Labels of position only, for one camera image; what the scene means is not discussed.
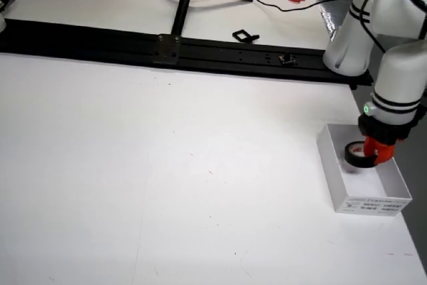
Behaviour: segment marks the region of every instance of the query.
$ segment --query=small black object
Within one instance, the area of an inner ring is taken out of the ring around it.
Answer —
[[[353,141],[349,143],[344,150],[344,159],[350,165],[357,168],[373,168],[376,166],[375,160],[377,155],[365,156],[363,153],[363,141]]]
[[[279,60],[282,65],[294,65],[296,62],[295,56],[291,55],[290,53],[280,55]]]
[[[161,34],[153,50],[153,62],[176,65],[181,47],[181,37],[178,35]]]
[[[241,43],[253,43],[254,40],[260,38],[260,35],[250,35],[246,30],[242,29],[233,33],[233,37],[236,38]]]

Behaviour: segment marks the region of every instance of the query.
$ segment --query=white table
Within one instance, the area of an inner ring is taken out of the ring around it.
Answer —
[[[164,33],[176,1],[8,17]],[[326,45],[316,8],[229,2],[183,36]],[[425,284],[401,215],[333,211],[316,137],[357,116],[344,85],[0,55],[0,284]]]

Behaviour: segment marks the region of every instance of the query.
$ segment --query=roll of electrical tape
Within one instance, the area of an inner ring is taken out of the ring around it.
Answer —
[[[344,159],[351,166],[357,168],[373,168],[376,166],[377,155],[365,156],[363,152],[364,141],[353,141],[346,146]]]

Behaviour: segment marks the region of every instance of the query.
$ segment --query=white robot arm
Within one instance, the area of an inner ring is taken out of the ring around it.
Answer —
[[[396,142],[407,138],[426,113],[420,106],[427,84],[426,2],[353,0],[324,55],[324,63],[332,71],[358,76],[368,68],[377,34],[417,39],[384,54],[372,100],[359,118],[359,128],[366,136],[364,153],[377,154],[376,164],[393,156]]]

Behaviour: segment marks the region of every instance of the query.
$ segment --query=white box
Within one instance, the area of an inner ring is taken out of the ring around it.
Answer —
[[[352,141],[364,141],[356,125],[328,124],[318,138],[335,211],[395,216],[412,197],[394,158],[375,168],[355,168],[344,159],[344,148]]]

